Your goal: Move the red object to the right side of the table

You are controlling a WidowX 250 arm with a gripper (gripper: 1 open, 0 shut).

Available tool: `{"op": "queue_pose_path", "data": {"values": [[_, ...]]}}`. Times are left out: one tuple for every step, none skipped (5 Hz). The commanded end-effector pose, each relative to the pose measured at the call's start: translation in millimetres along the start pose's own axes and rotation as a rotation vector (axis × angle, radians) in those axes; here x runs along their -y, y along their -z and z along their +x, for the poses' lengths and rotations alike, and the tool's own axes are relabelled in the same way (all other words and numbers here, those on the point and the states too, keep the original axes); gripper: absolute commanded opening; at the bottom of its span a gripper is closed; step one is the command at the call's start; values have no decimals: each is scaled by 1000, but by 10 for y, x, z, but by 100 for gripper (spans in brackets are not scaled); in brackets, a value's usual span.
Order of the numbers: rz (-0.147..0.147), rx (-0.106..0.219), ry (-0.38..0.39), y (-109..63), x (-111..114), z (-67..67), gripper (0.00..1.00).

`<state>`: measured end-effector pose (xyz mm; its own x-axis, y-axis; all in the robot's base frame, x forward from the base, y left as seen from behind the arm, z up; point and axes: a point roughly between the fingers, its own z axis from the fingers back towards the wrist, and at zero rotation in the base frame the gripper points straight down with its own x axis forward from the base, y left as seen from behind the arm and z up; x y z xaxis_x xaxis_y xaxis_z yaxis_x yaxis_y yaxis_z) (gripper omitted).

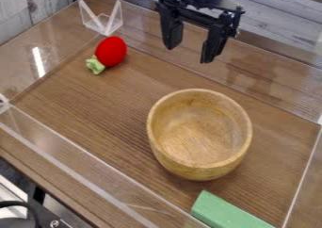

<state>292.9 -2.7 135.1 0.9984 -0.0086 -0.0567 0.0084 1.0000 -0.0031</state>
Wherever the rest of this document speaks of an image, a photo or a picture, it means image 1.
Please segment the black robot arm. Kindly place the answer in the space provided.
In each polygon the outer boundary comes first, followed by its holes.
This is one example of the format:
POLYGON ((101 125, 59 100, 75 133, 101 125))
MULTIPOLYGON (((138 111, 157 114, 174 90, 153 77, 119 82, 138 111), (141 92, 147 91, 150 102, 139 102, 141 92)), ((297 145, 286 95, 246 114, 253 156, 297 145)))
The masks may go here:
POLYGON ((173 50, 183 41, 183 22, 207 29, 201 62, 210 63, 225 50, 226 42, 238 35, 243 7, 229 0, 159 0, 162 41, 173 50))

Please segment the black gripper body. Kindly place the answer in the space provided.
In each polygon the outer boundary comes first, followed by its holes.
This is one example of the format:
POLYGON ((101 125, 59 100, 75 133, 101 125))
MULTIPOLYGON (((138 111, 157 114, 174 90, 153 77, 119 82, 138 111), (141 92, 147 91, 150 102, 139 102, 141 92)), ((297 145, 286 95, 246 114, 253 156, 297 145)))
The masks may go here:
POLYGON ((181 18, 203 27, 222 24, 239 27, 245 8, 231 0, 159 0, 159 4, 181 13, 181 18))

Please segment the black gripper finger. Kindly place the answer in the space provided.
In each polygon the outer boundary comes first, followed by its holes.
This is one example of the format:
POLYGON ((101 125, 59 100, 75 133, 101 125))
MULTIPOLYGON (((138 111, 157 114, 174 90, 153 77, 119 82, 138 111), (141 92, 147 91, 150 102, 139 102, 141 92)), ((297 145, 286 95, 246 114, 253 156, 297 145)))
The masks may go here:
POLYGON ((210 63, 215 56, 223 52, 226 46, 227 34, 226 28, 222 24, 214 24, 209 28, 207 38, 202 50, 202 63, 210 63))
POLYGON ((166 48, 173 50, 183 41, 183 20, 177 9, 161 7, 161 32, 166 48))

